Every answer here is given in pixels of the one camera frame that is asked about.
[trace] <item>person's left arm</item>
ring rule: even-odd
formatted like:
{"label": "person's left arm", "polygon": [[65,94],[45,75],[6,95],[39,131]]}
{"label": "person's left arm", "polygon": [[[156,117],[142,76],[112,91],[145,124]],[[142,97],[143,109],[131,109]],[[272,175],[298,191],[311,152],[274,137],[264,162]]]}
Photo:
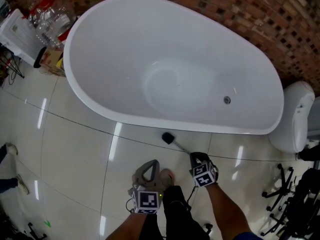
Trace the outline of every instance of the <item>person's left arm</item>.
{"label": "person's left arm", "polygon": [[106,240],[139,240],[147,215],[131,213],[131,215]]}

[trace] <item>forearm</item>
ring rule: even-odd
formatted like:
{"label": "forearm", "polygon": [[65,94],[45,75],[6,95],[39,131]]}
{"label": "forearm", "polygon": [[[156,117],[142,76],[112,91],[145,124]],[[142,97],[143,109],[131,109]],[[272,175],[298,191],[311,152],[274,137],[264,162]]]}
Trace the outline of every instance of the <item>forearm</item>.
{"label": "forearm", "polygon": [[106,240],[139,240],[147,215],[132,213]]}
{"label": "forearm", "polygon": [[209,185],[206,189],[216,223],[224,240],[232,240],[240,233],[251,231],[242,210],[217,184]]}

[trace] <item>brick wall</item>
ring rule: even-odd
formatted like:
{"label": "brick wall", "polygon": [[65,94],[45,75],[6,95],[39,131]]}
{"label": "brick wall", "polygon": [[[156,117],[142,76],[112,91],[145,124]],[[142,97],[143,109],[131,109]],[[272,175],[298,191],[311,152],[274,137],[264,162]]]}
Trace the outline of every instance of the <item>brick wall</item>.
{"label": "brick wall", "polygon": [[[10,0],[28,8],[35,0]],[[69,0],[82,14],[103,0]],[[170,0],[203,14],[262,50],[286,87],[307,81],[320,95],[320,0]]]}

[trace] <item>green arrow sticker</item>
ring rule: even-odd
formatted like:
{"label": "green arrow sticker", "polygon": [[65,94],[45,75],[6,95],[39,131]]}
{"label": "green arrow sticker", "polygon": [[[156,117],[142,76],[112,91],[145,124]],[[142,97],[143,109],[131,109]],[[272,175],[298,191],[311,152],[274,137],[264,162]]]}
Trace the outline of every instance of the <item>green arrow sticker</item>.
{"label": "green arrow sticker", "polygon": [[49,221],[49,220],[44,221],[43,223],[46,224],[49,228],[51,228],[51,224],[50,224],[50,221]]}

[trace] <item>bathtub rim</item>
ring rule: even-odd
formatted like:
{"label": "bathtub rim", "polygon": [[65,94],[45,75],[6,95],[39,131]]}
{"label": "bathtub rim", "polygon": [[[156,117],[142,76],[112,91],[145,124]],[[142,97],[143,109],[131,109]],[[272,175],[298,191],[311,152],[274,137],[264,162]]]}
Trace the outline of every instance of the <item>bathtub rim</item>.
{"label": "bathtub rim", "polygon": [[[158,118],[152,118],[152,117],[143,117],[138,115],[131,115],[131,114],[125,114],[121,112],[113,111],[109,108],[106,108],[96,101],[94,101],[92,98],[90,98],[80,87],[78,82],[76,81],[76,78],[74,76],[74,73],[71,69],[71,63],[70,63],[70,48],[72,44],[72,39],[78,29],[78,26],[81,24],[83,20],[87,18],[88,15],[90,15],[93,11],[98,9],[99,7],[102,7],[106,4],[112,3],[115,0],[104,0],[100,3],[94,5],[90,9],[88,9],[81,17],[74,23],[72,26],[68,37],[66,39],[65,45],[64,45],[64,56],[63,56],[63,64],[64,64],[64,71],[66,74],[67,81],[69,85],[71,86],[73,92],[76,94],[76,96],[92,111],[96,112],[97,114],[101,115],[104,118],[129,124],[129,125],[138,125],[138,126],[145,126],[145,127],[154,127],[154,128],[163,128],[163,129],[173,129],[173,130],[181,130],[181,131],[191,131],[191,132],[206,132],[206,133],[221,133],[221,134],[247,134],[247,135],[266,135],[272,132],[279,124],[283,109],[284,109],[284,93],[282,92],[282,101],[281,101],[281,111],[279,113],[279,116],[276,120],[276,122],[267,129],[251,129],[251,128],[238,128],[238,127],[232,127],[232,126],[223,126],[223,125],[215,125],[215,124],[203,124],[203,123],[195,123],[195,122],[183,122],[183,121],[175,121],[175,120],[168,120],[168,119],[158,119]],[[200,14],[197,13],[187,7],[184,7],[182,5],[176,4],[174,2],[168,1],[168,0],[161,0],[163,3],[171,4],[172,6],[180,7],[181,10],[185,10],[188,13],[194,14],[197,17],[199,17],[202,20],[210,21],[211,24],[215,24],[218,28],[224,28],[224,30],[227,30],[230,32],[231,35],[237,36],[237,38],[242,38],[245,42],[247,42],[253,49],[260,52],[262,56],[266,57],[270,63],[270,65],[273,67],[273,74],[275,74],[278,80],[278,83],[280,86],[281,80],[279,78],[279,75],[269,60],[269,58],[257,47],[255,47],[252,43],[245,40],[243,37],[238,35],[237,33],[231,31],[227,27],[221,25],[220,23]]]}

